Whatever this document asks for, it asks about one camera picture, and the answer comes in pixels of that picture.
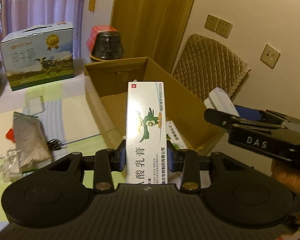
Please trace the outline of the person's right hand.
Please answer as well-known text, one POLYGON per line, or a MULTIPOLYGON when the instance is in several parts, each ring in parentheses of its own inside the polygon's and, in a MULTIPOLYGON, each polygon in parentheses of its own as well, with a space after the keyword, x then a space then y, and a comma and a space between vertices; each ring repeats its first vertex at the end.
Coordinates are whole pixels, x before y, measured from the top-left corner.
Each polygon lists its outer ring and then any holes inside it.
POLYGON ((272 160, 271 177, 300 195, 300 171, 285 166, 279 161, 272 160))

